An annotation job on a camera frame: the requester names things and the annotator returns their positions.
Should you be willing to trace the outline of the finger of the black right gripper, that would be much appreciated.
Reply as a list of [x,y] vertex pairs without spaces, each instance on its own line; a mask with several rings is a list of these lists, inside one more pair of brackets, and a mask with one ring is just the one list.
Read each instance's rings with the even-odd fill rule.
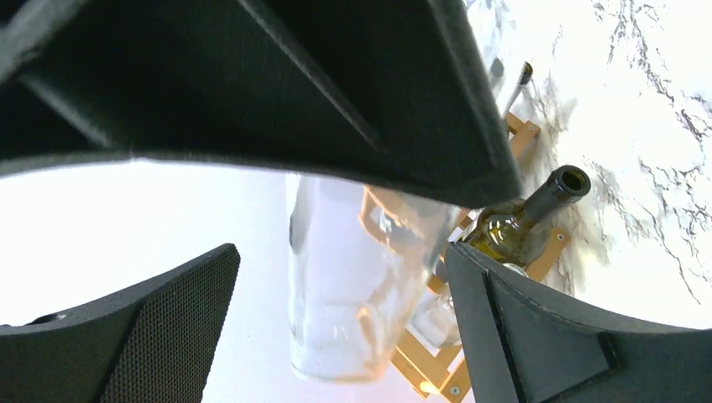
[[521,191],[460,1],[2,2],[2,175],[132,158]]

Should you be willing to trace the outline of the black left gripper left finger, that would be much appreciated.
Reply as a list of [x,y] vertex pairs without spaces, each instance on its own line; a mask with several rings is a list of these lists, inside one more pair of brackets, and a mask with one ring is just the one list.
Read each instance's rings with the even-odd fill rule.
[[2,401],[201,401],[239,265],[226,243],[95,301],[2,326]]

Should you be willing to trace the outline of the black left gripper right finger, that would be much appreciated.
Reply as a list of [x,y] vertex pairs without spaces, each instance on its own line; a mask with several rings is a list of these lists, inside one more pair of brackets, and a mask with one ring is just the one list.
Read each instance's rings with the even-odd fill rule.
[[[514,393],[502,369],[485,361],[495,350],[473,313],[454,301],[454,252],[463,247],[491,270],[496,312],[508,362],[516,368]],[[478,402],[708,402],[711,332],[627,317],[579,301],[528,279],[466,243],[446,253],[462,343],[469,328],[476,349],[465,353]]]

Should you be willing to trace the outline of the wooden wine rack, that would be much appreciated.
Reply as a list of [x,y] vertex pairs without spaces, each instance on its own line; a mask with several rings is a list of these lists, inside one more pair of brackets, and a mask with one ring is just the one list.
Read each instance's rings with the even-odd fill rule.
[[[570,235],[565,230],[552,230],[544,255],[531,264],[529,273],[534,281],[544,280],[569,242]],[[495,347],[493,352],[485,355],[485,361],[504,371],[505,377],[510,380],[509,388],[516,393],[516,368],[508,362],[506,355],[509,348],[500,339],[504,331],[501,328],[500,315],[496,312],[496,299],[490,278],[490,271],[499,271],[500,267],[495,264],[478,264],[475,257],[468,256],[463,247],[452,245],[449,249],[454,252],[453,268],[461,280],[453,289],[454,301],[461,305],[459,313],[473,313],[484,324],[482,334]],[[440,395],[448,402],[460,402],[472,385],[466,358],[458,360],[457,356],[472,353],[476,349],[472,339],[476,334],[477,332],[469,328],[463,335],[463,345],[440,348],[437,354],[433,355],[411,331],[405,330],[396,344],[390,362],[421,398]]]

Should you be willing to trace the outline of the green wine bottle dark neck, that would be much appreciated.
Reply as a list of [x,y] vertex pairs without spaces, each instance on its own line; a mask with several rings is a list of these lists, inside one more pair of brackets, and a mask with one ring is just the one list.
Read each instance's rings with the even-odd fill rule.
[[581,168],[562,165],[526,199],[484,208],[463,241],[492,259],[525,269],[545,252],[552,220],[591,190]]

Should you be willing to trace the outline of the clear glass bottle front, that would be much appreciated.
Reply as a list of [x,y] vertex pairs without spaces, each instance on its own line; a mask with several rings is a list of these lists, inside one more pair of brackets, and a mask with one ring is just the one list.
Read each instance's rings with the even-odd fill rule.
[[448,272],[442,260],[438,260],[407,329],[429,348],[442,349],[461,344]]

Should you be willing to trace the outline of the green wine bottle silver foil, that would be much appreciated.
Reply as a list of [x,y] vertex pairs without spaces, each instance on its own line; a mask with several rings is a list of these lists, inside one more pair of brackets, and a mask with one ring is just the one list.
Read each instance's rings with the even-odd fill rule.
[[521,95],[523,89],[531,81],[532,75],[533,67],[528,61],[525,61],[522,65],[519,77],[516,80],[510,78],[501,82],[500,90],[496,98],[497,107],[501,117],[504,118],[510,111],[517,98]]

